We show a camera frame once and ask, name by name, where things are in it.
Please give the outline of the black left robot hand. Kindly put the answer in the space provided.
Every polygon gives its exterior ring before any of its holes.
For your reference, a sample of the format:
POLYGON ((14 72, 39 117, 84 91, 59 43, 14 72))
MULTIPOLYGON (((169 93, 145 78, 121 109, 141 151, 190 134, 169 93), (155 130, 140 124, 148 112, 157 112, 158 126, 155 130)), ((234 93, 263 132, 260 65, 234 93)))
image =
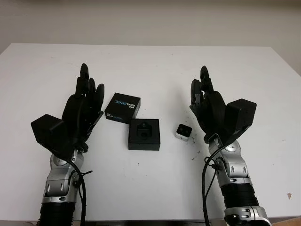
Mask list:
POLYGON ((62 114, 71 143, 83 152, 88 151, 86 141, 103 115, 103 99, 104 85, 95 85, 88 66, 83 63, 75 93, 69 97, 62 114))

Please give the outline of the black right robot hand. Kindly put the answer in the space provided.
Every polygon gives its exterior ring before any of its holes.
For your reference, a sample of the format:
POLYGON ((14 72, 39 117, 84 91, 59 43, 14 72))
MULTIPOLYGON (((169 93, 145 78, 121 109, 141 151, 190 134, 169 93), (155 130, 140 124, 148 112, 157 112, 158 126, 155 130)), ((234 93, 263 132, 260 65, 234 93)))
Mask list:
POLYGON ((200 80, 192 81, 190 96, 190 109, 205 133, 205 143, 209 144, 215 136, 222 138, 227 133, 224 124, 226 104, 221 94, 214 90, 206 66, 200 70, 200 80))

